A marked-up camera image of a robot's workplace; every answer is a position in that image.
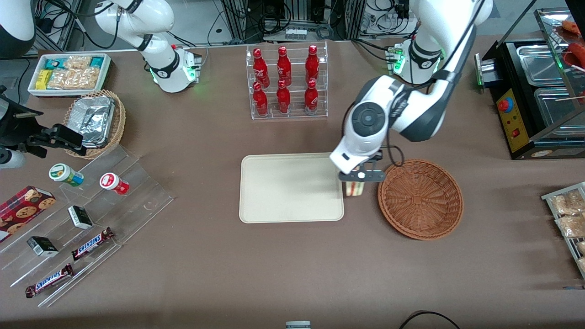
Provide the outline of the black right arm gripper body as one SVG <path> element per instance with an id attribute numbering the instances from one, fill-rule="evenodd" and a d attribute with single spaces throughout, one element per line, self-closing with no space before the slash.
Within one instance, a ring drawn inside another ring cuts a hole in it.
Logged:
<path id="1" fill-rule="evenodd" d="M 3 148 L 13 148 L 40 133 L 42 128 L 36 117 L 44 113 L 14 102 L 5 96 L 5 92 L 6 88 L 0 89 L 0 144 Z"/>

